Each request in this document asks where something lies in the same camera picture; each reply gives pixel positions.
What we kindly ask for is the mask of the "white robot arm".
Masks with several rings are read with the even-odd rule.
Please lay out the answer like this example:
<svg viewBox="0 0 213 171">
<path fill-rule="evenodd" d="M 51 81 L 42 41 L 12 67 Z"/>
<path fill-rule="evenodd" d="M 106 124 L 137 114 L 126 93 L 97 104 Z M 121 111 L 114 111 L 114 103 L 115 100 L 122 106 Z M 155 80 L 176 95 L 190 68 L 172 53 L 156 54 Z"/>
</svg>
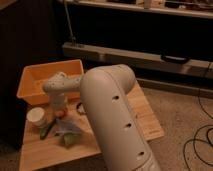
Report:
<svg viewBox="0 0 213 171">
<path fill-rule="evenodd" d="M 56 108 L 64 104 L 66 92 L 80 93 L 108 171 L 161 171 L 127 99 L 135 82 L 133 70 L 120 64 L 96 67 L 74 78 L 58 72 L 43 84 Z"/>
</svg>

